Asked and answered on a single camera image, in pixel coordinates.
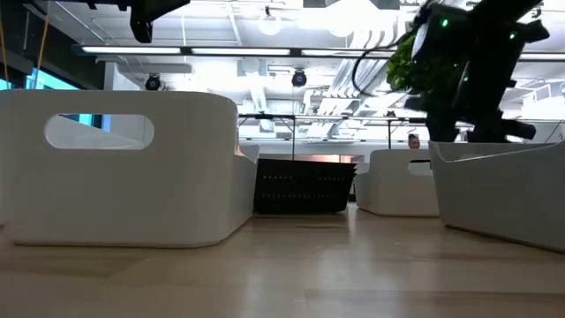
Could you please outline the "long ceiling light strip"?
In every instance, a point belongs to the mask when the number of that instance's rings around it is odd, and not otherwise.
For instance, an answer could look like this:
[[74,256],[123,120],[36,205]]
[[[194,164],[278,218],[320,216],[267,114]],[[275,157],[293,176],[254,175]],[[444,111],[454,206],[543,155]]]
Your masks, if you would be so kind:
[[81,56],[167,56],[167,57],[291,57],[347,58],[360,57],[362,49],[304,49],[257,47],[188,47],[188,46],[94,46],[72,45]]

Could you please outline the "round white pendant lamp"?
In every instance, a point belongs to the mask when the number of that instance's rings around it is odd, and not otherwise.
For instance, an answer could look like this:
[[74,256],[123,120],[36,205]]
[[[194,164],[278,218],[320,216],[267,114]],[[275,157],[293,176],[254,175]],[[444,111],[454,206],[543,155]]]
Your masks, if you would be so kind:
[[282,19],[275,15],[275,12],[269,5],[266,5],[259,18],[258,28],[265,35],[273,36],[279,34],[283,29]]

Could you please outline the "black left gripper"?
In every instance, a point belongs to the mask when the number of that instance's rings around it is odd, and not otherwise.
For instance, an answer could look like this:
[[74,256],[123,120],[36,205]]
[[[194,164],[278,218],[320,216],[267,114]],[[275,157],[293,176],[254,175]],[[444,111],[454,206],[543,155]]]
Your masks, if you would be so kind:
[[151,5],[155,8],[148,13],[145,0],[132,0],[130,28],[134,38],[140,43],[150,43],[153,32],[153,22],[150,18],[160,18],[190,2],[191,0],[151,0]]

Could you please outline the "white plastic basket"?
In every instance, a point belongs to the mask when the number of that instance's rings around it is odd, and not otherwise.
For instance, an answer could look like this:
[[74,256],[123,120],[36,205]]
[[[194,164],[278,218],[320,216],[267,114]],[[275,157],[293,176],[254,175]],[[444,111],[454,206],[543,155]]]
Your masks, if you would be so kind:
[[[50,119],[141,115],[143,148],[57,148]],[[13,243],[211,246],[252,215],[256,163],[238,152],[237,106],[202,92],[0,91],[0,211]]]
[[377,216],[437,218],[430,156],[425,149],[381,149],[354,178],[357,206]]

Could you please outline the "blue lit screen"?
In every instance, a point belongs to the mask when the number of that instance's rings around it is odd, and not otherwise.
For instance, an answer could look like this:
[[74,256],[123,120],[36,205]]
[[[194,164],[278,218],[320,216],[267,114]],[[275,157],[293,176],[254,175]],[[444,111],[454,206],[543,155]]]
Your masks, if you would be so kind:
[[[19,86],[6,81],[5,79],[3,79],[2,75],[0,75],[0,91],[15,88],[19,88]],[[51,75],[48,72],[39,71],[36,68],[33,68],[31,75],[26,76],[23,88],[36,88],[40,90],[80,90],[80,87],[77,87],[63,79],[59,79],[58,77]],[[92,113],[79,113],[64,115],[64,117],[79,122],[83,125],[92,126],[94,128],[102,128],[102,115],[95,115]]]

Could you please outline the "grey plastic basket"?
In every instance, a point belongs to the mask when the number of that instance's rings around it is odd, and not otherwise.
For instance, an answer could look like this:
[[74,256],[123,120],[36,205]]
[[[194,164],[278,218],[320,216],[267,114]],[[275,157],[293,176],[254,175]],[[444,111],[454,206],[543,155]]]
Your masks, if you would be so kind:
[[565,140],[428,148],[446,226],[565,254]]

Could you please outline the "black plastic basket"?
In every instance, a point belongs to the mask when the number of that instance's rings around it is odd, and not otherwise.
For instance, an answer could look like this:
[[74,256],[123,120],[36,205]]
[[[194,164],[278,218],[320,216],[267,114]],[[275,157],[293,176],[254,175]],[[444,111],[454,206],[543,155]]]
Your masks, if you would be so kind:
[[253,212],[257,215],[334,214],[346,209],[354,163],[260,158]]

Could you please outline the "green leafy plant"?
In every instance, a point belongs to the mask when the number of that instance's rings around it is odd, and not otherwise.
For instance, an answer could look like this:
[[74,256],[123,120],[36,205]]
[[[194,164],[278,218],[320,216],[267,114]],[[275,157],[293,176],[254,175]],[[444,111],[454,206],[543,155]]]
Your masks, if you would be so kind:
[[411,95],[449,90],[460,78],[464,64],[445,57],[417,60],[412,55],[415,34],[399,43],[388,60],[387,83],[392,90]]

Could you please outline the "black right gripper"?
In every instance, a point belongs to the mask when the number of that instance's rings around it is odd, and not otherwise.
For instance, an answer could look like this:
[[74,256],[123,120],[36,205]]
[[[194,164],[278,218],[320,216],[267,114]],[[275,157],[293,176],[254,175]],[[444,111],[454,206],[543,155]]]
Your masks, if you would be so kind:
[[503,119],[500,110],[501,98],[505,90],[514,88],[516,81],[487,82],[482,84],[477,93],[472,95],[469,110],[470,120],[474,124],[470,142],[509,142],[508,136],[532,140],[537,129],[516,119]]

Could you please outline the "black frame desk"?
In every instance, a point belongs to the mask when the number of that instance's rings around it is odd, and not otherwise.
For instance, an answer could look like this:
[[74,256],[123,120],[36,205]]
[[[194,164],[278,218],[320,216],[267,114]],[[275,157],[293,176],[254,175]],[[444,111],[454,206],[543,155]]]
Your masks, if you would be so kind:
[[413,133],[418,137],[421,131],[425,128],[426,121],[422,117],[391,117],[386,120],[387,135],[386,141],[388,149],[393,147],[393,144],[403,144],[408,149],[408,136]]
[[295,115],[284,115],[284,114],[266,114],[266,113],[255,113],[255,114],[239,114],[238,119],[241,120],[239,125],[246,122],[247,119],[254,120],[270,120],[275,121],[276,119],[283,122],[287,128],[291,131],[291,160],[294,161],[296,157],[296,131],[297,131],[297,117]]

